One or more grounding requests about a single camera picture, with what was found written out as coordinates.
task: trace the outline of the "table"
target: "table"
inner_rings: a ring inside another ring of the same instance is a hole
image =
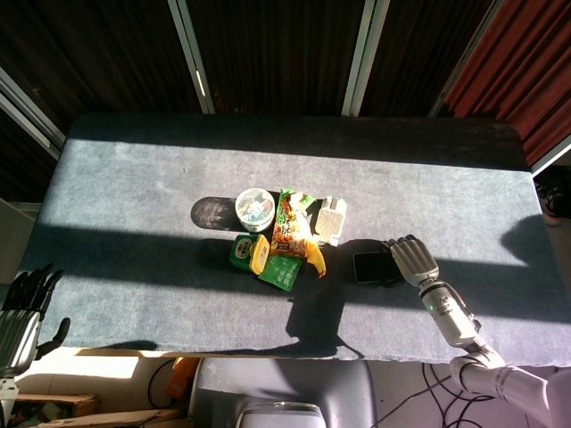
[[[291,293],[228,263],[232,198],[348,203],[327,275]],[[414,234],[510,364],[569,365],[571,311],[517,134],[488,119],[91,114],[72,127],[23,269],[66,272],[42,328],[65,345],[448,362],[417,292],[356,284],[352,254]]]

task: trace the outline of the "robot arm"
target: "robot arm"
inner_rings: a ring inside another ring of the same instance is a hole
[[[14,377],[28,370],[34,359],[58,348],[70,329],[70,319],[64,318],[54,338],[37,346],[39,330],[44,320],[52,292],[63,272],[50,274],[52,266],[18,276],[10,285],[0,310],[0,425],[8,423],[12,406],[18,396]]]
[[[390,248],[404,279],[418,288],[420,299],[448,344],[468,353],[451,362],[451,377],[461,389],[504,399],[546,426],[567,426],[563,423],[571,420],[567,418],[571,416],[568,408],[557,406],[557,411],[552,408],[550,412],[550,404],[557,405],[561,400],[548,397],[558,397],[562,388],[567,388],[568,394],[568,382],[559,380],[553,384],[558,390],[549,391],[546,380],[518,367],[506,366],[478,333],[480,324],[458,293],[438,279],[438,265],[422,241],[408,235],[383,244]]]

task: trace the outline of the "snack bag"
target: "snack bag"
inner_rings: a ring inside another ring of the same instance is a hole
[[[282,189],[269,254],[307,258],[322,277],[326,273],[325,261],[305,212],[313,201],[315,198],[308,194]]]

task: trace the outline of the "black smartphone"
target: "black smartphone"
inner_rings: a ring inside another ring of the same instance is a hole
[[[355,280],[362,284],[395,285],[402,280],[401,271],[390,251],[353,254]]]

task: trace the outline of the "green package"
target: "green package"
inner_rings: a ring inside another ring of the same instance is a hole
[[[303,260],[297,257],[269,256],[264,271],[258,276],[262,281],[286,290],[292,290]]]

